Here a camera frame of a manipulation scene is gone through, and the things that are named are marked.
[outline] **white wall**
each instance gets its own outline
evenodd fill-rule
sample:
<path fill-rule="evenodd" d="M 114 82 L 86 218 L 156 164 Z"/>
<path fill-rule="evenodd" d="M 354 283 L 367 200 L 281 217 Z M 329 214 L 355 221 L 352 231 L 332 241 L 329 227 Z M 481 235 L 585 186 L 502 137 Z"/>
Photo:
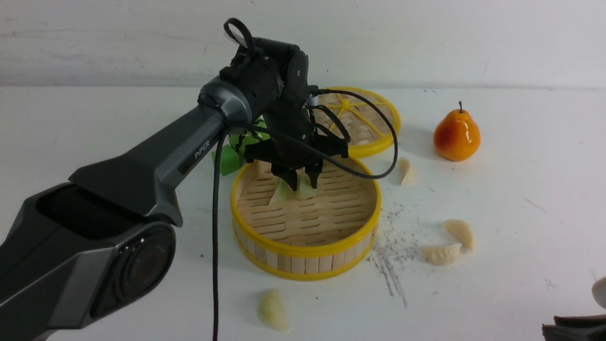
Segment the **white wall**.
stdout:
<path fill-rule="evenodd" d="M 0 84 L 199 86 L 231 16 L 320 85 L 606 87 L 605 0 L 0 0 Z"/>

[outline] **yellow rim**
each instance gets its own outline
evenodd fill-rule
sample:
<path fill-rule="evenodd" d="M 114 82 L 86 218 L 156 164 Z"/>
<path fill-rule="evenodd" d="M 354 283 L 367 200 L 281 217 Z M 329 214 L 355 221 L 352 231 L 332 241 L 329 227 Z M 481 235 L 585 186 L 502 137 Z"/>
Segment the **yellow rim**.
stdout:
<path fill-rule="evenodd" d="M 358 161 L 354 158 L 350 158 L 349 160 L 358 164 L 364 170 L 364 172 L 366 172 L 368 174 L 372 174 L 370 172 L 370 169 L 368 169 L 360 161 Z M 234 185 L 231 188 L 231 197 L 230 197 L 231 213 L 233 215 L 233 218 L 238 223 L 238 225 L 240 225 L 242 233 L 244 233 L 244 235 L 246 237 L 248 237 L 248 239 L 256 242 L 257 244 L 262 245 L 268 251 L 274 252 L 275 254 L 279 254 L 279 255 L 284 255 L 284 256 L 289 256 L 289 257 L 302 257 L 302 258 L 323 257 L 323 256 L 337 254 L 339 252 L 343 252 L 343 251 L 349 249 L 350 247 L 356 245 L 359 241 L 362 241 L 364 238 L 366 238 L 366 236 L 369 233 L 372 233 L 372 230 L 379 223 L 379 214 L 381 213 L 381 191 L 379 190 L 379 184 L 377 184 L 377 181 L 372 180 L 373 186 L 375 187 L 375 191 L 376 191 L 376 197 L 377 197 L 376 204 L 375 204 L 375 210 L 373 211 L 373 214 L 370 216 L 370 218 L 368 219 L 366 224 L 364 224 L 359 230 L 357 230 L 355 233 L 353 233 L 349 237 L 339 240 L 336 243 L 327 244 L 327 245 L 319 245 L 319 246 L 292 246 L 292 245 L 278 243 L 276 241 L 270 240 L 269 238 L 265 238 L 265 237 L 257 234 L 248 224 L 246 224 L 244 222 L 244 219 L 242 219 L 242 216 L 240 215 L 240 213 L 238 212 L 237 207 L 236 207 L 236 205 L 237 205 L 237 202 L 236 202 L 237 184 L 240 181 L 240 179 L 242 178 L 242 175 L 244 174 L 244 172 L 246 172 L 246 170 L 252 166 L 253 166 L 252 164 L 245 165 L 240 170 L 240 172 L 238 173 L 238 176 L 236 177 L 236 180 L 234 181 Z"/>
<path fill-rule="evenodd" d="M 374 93 L 372 91 L 360 89 L 357 87 L 336 86 L 336 87 L 329 87 L 329 89 L 365 93 L 366 95 L 370 95 L 372 97 L 377 98 L 380 101 L 380 103 L 387 106 L 387 108 L 390 110 L 391 116 L 393 117 L 391 125 L 393 126 L 396 133 L 398 133 L 400 131 L 400 114 L 398 113 L 396 108 L 393 106 L 393 104 L 390 103 L 389 101 L 387 101 L 383 96 L 380 96 L 377 93 Z M 376 130 L 376 128 L 374 126 L 372 126 L 371 124 L 369 124 L 369 126 L 373 130 Z M 382 152 L 383 150 L 386 150 L 392 144 L 393 144 L 393 136 L 391 135 L 391 133 L 387 133 L 387 134 L 383 135 L 383 137 L 381 137 L 380 139 L 378 139 L 374 142 L 365 144 L 363 146 L 350 146 L 349 147 L 349 156 L 355 157 L 355 158 L 369 157 L 371 155 L 378 154 L 378 153 Z"/>
<path fill-rule="evenodd" d="M 236 238 L 236 241 L 237 241 L 238 247 L 240 247 L 240 250 L 242 251 L 242 253 L 257 268 L 259 268 L 259 269 L 261 269 L 261 270 L 263 270 L 263 271 L 265 271 L 265 272 L 267 272 L 269 274 L 272 274 L 274 276 L 281 277 L 281 278 L 287 279 L 287 280 L 313 281 L 313 280 L 325 280 L 325 279 L 329 279 L 331 277 L 335 277 L 337 275 L 340 275 L 340 274 L 348 271 L 349 269 L 353 268 L 354 266 L 356 266 L 360 261 L 362 261 L 362 259 L 364 259 L 364 257 L 366 257 L 366 255 L 368 254 L 368 252 L 370 251 L 370 249 L 373 247 L 373 245 L 375 243 L 375 238 L 376 238 L 376 234 L 370 240 L 370 243 L 368 244 L 368 246 L 362 251 L 362 254 L 359 255 L 354 260 L 352 260 L 350 263 L 347 263 L 346 265 L 344 265 L 343 267 L 341 267 L 341 268 L 339 268 L 337 270 L 332 270 L 332 271 L 328 271 L 328 272 L 322 272 L 322 273 L 319 273 L 319 274 L 294 274 L 292 272 L 286 272 L 286 271 L 278 270 L 276 268 L 272 268 L 269 265 L 261 263 L 258 259 L 256 259 L 253 255 L 251 255 L 248 252 L 248 250 L 246 250 L 244 248 L 244 245 L 242 245 L 242 243 L 240 243 L 240 240 L 238 240 Z"/>

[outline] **logo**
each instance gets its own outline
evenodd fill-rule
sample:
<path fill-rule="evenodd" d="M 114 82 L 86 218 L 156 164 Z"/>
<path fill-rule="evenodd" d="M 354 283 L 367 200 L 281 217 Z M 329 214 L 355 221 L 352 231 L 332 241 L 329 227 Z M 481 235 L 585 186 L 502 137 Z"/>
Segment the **logo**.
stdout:
<path fill-rule="evenodd" d="M 193 155 L 194 156 L 194 160 L 197 160 L 199 157 L 202 156 L 202 153 L 204 153 L 205 150 L 208 149 L 208 147 L 210 147 L 210 141 L 207 140 L 202 147 L 200 147 L 200 149 L 198 149 L 198 151 Z"/>

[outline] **white table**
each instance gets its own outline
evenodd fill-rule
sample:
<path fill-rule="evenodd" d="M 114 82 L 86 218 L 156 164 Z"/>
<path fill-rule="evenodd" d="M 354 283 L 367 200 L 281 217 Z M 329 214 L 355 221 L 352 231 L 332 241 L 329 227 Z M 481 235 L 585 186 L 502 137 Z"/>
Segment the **white table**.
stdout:
<path fill-rule="evenodd" d="M 603 313 L 591 285 L 606 275 L 606 91 L 377 92 L 400 112 L 400 155 L 418 179 L 399 187 L 395 172 L 379 181 L 381 232 L 368 261 L 351 271 L 299 283 L 255 268 L 230 228 L 235 174 L 222 177 L 220 340 L 542 340 L 541 323 L 555 314 Z M 0 241 L 23 199 L 125 152 L 190 110 L 197 93 L 0 87 Z M 452 163 L 434 154 L 431 136 L 459 100 L 478 123 L 482 146 Z M 390 153 L 364 162 L 379 172 Z M 151 294 L 50 340 L 210 340 L 211 187 L 205 158 L 178 188 L 185 225 L 173 266 Z M 449 218 L 471 224 L 477 251 L 436 267 L 418 247 L 454 242 L 439 228 Z M 259 295 L 270 288 L 281 291 L 289 334 L 256 317 Z"/>

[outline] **bamboo steamer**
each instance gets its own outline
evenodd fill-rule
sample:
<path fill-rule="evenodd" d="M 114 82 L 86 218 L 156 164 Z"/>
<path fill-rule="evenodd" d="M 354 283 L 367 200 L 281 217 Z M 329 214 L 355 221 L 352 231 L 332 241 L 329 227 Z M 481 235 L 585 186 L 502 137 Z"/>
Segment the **bamboo steamer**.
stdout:
<path fill-rule="evenodd" d="M 337 160 L 370 174 L 358 160 Z M 372 248 L 381 211 L 376 181 L 325 161 L 315 198 L 269 205 L 274 189 L 269 164 L 255 162 L 240 170 L 231 190 L 238 245 L 257 267 L 285 279 L 321 280 L 351 269 Z"/>
<path fill-rule="evenodd" d="M 355 87 L 331 87 L 329 89 L 347 90 L 362 95 L 373 103 L 389 120 L 396 133 L 400 130 L 400 116 L 396 108 L 380 95 Z M 386 150 L 393 144 L 393 136 L 385 121 L 368 105 L 359 99 L 338 93 L 326 93 L 319 96 L 320 104 L 327 106 L 347 129 L 351 136 L 349 156 L 369 157 Z M 321 110 L 314 110 L 316 122 L 343 137 L 339 129 Z"/>

